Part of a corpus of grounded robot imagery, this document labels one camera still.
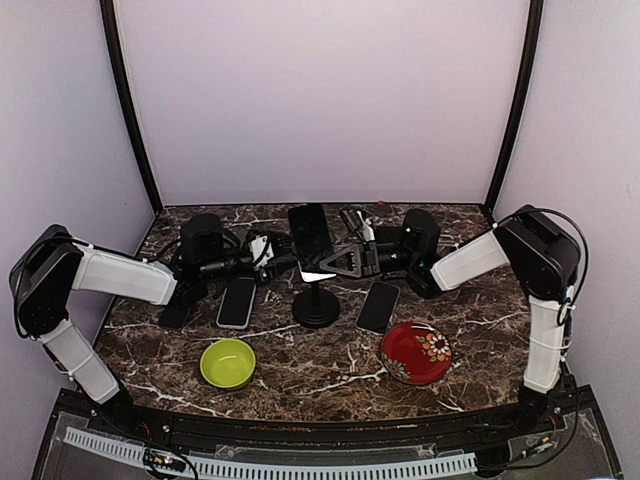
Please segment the black phone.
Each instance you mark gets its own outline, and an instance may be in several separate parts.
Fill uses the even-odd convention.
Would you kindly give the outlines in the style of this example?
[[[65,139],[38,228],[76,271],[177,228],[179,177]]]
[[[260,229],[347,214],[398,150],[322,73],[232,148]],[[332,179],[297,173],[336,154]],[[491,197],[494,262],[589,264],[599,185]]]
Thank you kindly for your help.
[[[320,268],[320,262],[334,254],[323,206],[311,203],[293,207],[288,211],[288,220],[302,281],[313,283],[336,277]]]

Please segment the black pole phone stand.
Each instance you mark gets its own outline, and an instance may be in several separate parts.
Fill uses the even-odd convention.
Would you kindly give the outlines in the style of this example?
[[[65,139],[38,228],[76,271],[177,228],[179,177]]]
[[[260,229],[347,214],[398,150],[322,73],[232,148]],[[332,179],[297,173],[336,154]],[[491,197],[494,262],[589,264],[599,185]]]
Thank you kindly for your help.
[[[312,282],[293,299],[293,318],[306,328],[329,327],[337,321],[340,311],[338,298],[332,292],[322,288],[320,282]]]

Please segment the lavender phone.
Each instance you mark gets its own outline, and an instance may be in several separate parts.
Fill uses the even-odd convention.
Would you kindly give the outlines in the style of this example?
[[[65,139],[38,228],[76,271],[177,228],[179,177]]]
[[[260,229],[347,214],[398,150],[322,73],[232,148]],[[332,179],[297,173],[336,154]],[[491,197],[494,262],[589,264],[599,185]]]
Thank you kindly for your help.
[[[244,330],[248,327],[256,294],[253,278],[239,277],[231,280],[222,295],[216,317],[219,328]]]

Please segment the purple phone dark screen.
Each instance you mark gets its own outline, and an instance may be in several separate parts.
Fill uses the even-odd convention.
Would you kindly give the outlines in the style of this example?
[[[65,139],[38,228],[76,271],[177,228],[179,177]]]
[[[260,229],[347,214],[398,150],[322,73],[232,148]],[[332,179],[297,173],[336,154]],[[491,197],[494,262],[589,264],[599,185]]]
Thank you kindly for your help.
[[[158,326],[169,330],[181,330],[191,313],[189,307],[167,306],[160,315]]]

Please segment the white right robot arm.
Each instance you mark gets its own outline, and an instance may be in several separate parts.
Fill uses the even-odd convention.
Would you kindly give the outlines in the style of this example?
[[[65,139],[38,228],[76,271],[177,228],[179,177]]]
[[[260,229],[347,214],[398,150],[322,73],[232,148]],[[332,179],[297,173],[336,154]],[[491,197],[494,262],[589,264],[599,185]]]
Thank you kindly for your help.
[[[323,254],[319,268],[354,278],[404,271],[411,290],[431,299],[510,267],[530,308],[527,366],[510,424],[530,434],[549,416],[550,395],[563,375],[561,364],[571,341],[572,311],[588,269],[583,232],[570,235],[555,223],[559,215],[525,205],[441,256],[440,227],[423,209],[409,210],[399,227],[379,228],[363,212],[343,209],[340,216],[359,241]]]

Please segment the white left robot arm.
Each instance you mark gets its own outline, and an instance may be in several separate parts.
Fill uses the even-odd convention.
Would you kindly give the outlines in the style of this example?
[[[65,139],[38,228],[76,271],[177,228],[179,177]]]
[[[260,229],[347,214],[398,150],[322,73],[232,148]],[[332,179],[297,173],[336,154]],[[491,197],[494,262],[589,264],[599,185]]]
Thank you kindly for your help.
[[[38,342],[88,399],[103,407],[101,417],[120,436],[141,427],[140,412],[122,380],[107,366],[72,319],[76,294],[128,298],[161,308],[164,328],[182,328],[213,283],[246,277],[265,283],[290,265],[291,237],[251,230],[238,237],[218,224],[190,223],[158,252],[140,257],[73,236],[60,224],[48,226],[9,274],[17,333]]]

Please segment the phone in clear case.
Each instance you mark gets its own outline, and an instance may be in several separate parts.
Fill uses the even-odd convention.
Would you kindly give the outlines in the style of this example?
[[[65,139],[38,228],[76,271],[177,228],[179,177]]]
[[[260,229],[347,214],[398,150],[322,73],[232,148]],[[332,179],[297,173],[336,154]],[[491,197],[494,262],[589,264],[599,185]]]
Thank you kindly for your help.
[[[374,282],[356,319],[356,326],[374,334],[384,334],[391,322],[400,289],[391,284]]]

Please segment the red floral plate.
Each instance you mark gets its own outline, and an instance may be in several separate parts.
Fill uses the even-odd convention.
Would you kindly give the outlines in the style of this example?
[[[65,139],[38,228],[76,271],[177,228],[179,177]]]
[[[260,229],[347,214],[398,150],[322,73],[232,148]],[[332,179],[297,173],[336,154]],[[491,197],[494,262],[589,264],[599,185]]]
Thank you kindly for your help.
[[[422,323],[404,322],[384,335],[380,358],[392,378],[422,386],[447,373],[453,363],[453,348],[441,331]]]

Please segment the lime green bowl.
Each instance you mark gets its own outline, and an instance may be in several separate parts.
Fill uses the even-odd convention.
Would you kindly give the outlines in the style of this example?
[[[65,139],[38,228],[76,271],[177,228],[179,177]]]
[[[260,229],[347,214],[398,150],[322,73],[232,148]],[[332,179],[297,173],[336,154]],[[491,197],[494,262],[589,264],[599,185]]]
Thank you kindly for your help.
[[[233,390],[252,378],[256,355],[249,344],[239,339],[222,339],[208,346],[200,358],[200,373],[212,386]]]

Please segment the black front rail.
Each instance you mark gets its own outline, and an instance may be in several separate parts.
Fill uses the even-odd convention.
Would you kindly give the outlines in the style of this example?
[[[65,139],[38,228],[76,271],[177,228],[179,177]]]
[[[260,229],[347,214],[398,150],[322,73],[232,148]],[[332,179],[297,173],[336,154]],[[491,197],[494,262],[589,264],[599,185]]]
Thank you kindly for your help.
[[[433,444],[440,450],[501,446],[522,434],[508,424],[518,406],[364,422],[275,422],[174,413],[142,406],[145,425],[135,434],[163,447],[212,452],[224,445],[256,448],[346,450]]]

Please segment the black left frame post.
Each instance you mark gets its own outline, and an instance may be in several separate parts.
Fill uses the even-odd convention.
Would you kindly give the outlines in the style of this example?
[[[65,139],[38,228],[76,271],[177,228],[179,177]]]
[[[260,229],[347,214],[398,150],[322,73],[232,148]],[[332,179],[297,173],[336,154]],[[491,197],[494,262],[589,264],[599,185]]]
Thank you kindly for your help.
[[[152,172],[151,163],[146,152],[142,131],[137,118],[116,19],[116,5],[112,0],[100,0],[99,6],[112,76],[122,117],[148,202],[154,215],[157,216],[164,210],[164,205]]]

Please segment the black frame post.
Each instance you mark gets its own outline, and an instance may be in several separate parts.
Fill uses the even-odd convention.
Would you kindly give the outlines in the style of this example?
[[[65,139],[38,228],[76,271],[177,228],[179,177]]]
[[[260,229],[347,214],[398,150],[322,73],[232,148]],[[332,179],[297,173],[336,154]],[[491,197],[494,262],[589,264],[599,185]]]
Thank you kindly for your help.
[[[99,6],[112,76],[122,117],[148,202],[154,215],[157,216],[164,210],[164,205],[152,172],[151,163],[146,152],[142,131],[137,118],[116,19],[116,5],[112,0],[100,0]]]
[[[493,221],[494,219],[494,213],[504,186],[521,120],[524,114],[537,53],[543,10],[543,0],[531,0],[529,2],[523,48],[513,98],[493,175],[481,207],[483,215],[488,221]]]

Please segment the black right frame post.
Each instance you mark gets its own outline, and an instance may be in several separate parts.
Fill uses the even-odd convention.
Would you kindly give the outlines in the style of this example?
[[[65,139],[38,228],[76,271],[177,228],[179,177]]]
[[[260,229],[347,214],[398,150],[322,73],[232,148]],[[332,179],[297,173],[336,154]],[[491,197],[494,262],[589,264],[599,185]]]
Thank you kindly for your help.
[[[513,98],[493,175],[481,207],[483,215],[488,221],[493,221],[494,219],[494,213],[504,186],[521,120],[524,114],[537,53],[543,10],[543,0],[531,0],[529,2],[523,48]]]

